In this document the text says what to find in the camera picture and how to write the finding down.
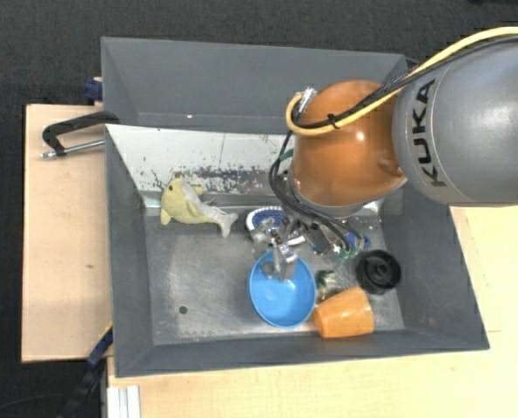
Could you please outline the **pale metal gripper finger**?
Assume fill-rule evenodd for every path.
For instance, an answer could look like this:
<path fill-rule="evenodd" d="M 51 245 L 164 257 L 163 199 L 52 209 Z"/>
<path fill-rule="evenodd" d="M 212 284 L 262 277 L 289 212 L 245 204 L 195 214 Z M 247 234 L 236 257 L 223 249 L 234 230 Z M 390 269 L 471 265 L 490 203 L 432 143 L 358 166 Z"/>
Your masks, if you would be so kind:
<path fill-rule="evenodd" d="M 277 278 L 285 277 L 284 255 L 282 253 L 283 240 L 277 233 L 272 233 L 272 261 L 274 274 Z"/>
<path fill-rule="evenodd" d="M 298 255 L 288 244 L 282 246 L 282 280 L 290 280 L 294 275 L 294 268 Z"/>

